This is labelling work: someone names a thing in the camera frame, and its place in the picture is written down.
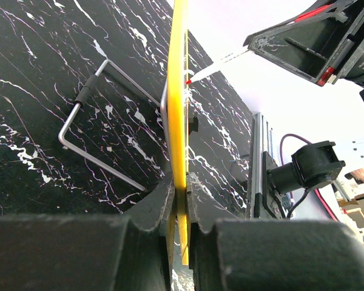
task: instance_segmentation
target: yellow panel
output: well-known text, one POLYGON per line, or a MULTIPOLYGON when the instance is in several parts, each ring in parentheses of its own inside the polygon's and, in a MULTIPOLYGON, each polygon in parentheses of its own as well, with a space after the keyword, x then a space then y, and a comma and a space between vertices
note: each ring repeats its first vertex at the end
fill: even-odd
POLYGON ((175 193, 177 195, 177 219, 180 234, 182 263, 189 264, 186 211, 186 133, 184 79, 187 64, 187 0, 175 0, 167 64, 167 115, 169 118, 170 152, 175 193))

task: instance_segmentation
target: purple wire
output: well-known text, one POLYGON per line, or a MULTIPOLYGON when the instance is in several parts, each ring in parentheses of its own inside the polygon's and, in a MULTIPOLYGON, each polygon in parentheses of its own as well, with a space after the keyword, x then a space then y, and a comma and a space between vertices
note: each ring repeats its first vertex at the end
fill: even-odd
MULTIPOLYGON (((283 166, 285 164, 284 160, 283 160, 283 141, 285 141, 286 138, 288 138, 289 136, 293 137, 293 138, 297 138, 300 139, 301 141, 307 143, 307 144, 311 144, 311 142, 309 142, 307 139, 293 134, 293 133, 288 133, 286 135, 284 135, 281 140, 280 140, 280 145, 279 145, 279 151, 280 151, 280 161, 281 161, 281 165, 283 166)), ((290 198, 291 198, 291 207, 294 206, 294 194, 292 194, 292 191, 290 192, 290 198)))

